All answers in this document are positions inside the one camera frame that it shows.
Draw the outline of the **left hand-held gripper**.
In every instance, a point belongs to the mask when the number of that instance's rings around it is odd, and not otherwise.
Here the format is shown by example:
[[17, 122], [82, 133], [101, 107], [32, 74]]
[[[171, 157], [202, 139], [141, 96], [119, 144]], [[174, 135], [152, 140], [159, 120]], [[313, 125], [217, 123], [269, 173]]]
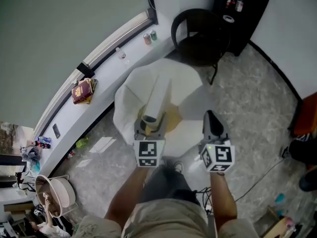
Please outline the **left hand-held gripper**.
[[165, 112], [157, 129], [146, 135], [147, 124], [142, 118], [137, 118], [134, 123], [133, 148], [138, 167], [154, 168], [160, 164], [165, 147], [165, 132], [167, 127], [167, 113]]

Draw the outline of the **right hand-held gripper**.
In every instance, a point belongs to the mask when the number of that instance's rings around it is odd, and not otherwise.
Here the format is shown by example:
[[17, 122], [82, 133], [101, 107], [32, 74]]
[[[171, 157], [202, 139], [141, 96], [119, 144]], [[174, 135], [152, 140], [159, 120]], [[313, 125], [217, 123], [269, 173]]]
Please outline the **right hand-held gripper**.
[[199, 144], [199, 155], [208, 172], [225, 173], [235, 164], [235, 146], [231, 144], [228, 133], [215, 113], [207, 110], [203, 118], [203, 134], [211, 133], [222, 136], [203, 139]]

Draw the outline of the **person's right forearm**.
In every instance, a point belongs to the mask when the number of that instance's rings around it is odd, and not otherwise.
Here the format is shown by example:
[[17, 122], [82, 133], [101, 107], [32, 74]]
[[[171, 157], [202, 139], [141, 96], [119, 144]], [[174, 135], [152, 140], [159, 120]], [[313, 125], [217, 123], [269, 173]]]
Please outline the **person's right forearm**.
[[210, 173], [210, 178], [213, 214], [219, 230], [226, 222], [237, 219], [237, 206], [224, 174]]

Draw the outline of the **person's left forearm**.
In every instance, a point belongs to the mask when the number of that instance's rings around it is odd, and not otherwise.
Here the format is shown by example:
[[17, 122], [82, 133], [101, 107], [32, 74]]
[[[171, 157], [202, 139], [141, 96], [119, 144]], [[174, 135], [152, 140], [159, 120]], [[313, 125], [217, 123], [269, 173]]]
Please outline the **person's left forearm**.
[[136, 167], [113, 197], [105, 219], [124, 226], [140, 199], [144, 181], [150, 168]]

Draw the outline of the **dark red book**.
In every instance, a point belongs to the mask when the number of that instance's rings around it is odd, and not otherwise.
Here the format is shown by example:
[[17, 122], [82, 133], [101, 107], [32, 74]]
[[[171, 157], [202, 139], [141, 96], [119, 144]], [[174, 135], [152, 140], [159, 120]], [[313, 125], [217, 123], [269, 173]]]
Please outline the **dark red book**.
[[73, 104], [90, 104], [94, 94], [94, 82], [92, 79], [82, 80], [72, 91]]

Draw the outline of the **person's dark trousers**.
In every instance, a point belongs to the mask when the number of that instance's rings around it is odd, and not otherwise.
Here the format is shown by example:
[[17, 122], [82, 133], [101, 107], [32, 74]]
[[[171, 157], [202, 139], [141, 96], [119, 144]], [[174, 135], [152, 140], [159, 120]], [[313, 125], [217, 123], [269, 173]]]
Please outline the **person's dark trousers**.
[[172, 167], [160, 165], [144, 185], [139, 202], [159, 199], [177, 199], [200, 205], [184, 176]]

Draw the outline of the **green plastic bag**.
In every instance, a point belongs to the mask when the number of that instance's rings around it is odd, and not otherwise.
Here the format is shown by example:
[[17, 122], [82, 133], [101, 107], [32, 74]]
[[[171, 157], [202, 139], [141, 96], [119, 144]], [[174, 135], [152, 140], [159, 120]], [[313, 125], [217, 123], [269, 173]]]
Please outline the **green plastic bag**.
[[75, 146], [76, 146], [76, 148], [80, 149], [80, 148], [83, 148], [85, 145], [87, 145], [88, 142], [89, 142], [89, 138], [88, 137], [84, 137], [84, 138], [79, 139], [75, 143]]

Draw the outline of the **black round-back chair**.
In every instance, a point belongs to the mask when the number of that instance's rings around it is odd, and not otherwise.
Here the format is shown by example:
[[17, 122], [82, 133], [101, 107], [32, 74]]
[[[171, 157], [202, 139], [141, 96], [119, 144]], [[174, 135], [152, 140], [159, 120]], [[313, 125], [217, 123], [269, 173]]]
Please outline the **black round-back chair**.
[[[187, 35], [178, 41], [176, 33], [183, 22], [186, 23]], [[230, 45], [230, 32], [223, 19], [206, 9], [185, 10], [173, 20], [171, 39], [184, 62], [214, 68], [213, 75], [208, 77], [212, 85], [218, 72], [218, 62]]]

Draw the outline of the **person's beige shirt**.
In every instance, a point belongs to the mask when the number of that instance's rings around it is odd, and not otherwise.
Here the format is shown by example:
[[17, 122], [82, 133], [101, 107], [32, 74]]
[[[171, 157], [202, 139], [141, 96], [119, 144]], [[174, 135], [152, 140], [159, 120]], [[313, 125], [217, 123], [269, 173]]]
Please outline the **person's beige shirt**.
[[212, 238], [205, 211], [185, 200], [137, 204], [129, 221], [122, 229], [115, 221], [86, 216], [73, 238]]

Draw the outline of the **black cabinet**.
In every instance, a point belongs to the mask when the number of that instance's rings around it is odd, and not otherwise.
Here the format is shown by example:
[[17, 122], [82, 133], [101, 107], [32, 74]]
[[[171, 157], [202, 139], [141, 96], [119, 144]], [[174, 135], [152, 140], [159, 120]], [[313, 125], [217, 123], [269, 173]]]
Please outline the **black cabinet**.
[[[241, 12], [235, 10], [232, 4], [226, 8], [227, 0], [214, 0], [212, 12], [219, 16], [229, 29], [230, 44], [227, 51], [239, 56], [253, 35], [269, 0], [244, 0]], [[234, 23], [223, 20], [223, 15], [230, 15]]]

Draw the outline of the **pink round bin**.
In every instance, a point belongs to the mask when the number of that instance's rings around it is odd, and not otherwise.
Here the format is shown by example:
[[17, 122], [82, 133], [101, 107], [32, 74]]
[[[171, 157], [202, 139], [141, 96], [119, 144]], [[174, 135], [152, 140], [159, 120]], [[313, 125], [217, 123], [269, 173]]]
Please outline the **pink round bin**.
[[50, 202], [49, 213], [52, 217], [59, 218], [78, 207], [75, 191], [69, 182], [69, 175], [54, 178], [37, 175], [35, 190], [43, 206], [46, 199]]

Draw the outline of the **cardboard box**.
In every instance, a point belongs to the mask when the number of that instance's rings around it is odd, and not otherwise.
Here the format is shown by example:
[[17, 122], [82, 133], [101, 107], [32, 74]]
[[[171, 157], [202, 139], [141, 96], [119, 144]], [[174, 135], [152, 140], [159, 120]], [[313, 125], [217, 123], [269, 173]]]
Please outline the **cardboard box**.
[[268, 206], [267, 212], [274, 217], [275, 223], [260, 235], [261, 238], [291, 238], [297, 231], [291, 218], [279, 217], [271, 206]]

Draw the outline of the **black sill bracket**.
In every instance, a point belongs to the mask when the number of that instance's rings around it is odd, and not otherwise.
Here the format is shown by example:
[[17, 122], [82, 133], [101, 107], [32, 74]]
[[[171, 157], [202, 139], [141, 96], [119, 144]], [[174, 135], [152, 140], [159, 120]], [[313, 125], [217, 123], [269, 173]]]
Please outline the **black sill bracket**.
[[84, 62], [81, 62], [81, 63], [76, 67], [76, 69], [77, 69], [78, 71], [80, 71], [82, 74], [84, 74], [84, 76], [87, 77], [87, 78], [92, 78], [92, 77], [95, 75], [94, 71], [91, 70], [91, 69], [89, 68], [89, 66], [88, 66], [87, 64], [85, 64]]

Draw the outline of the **black window frame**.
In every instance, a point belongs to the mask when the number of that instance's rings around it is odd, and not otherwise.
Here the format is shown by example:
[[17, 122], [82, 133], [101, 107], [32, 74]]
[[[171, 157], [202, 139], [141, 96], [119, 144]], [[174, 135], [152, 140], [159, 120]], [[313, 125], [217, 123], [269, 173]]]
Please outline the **black window frame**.
[[157, 17], [157, 10], [155, 7], [155, 1], [154, 0], [148, 0], [150, 8], [147, 9], [149, 19], [153, 22], [153, 24], [158, 25], [158, 17]]

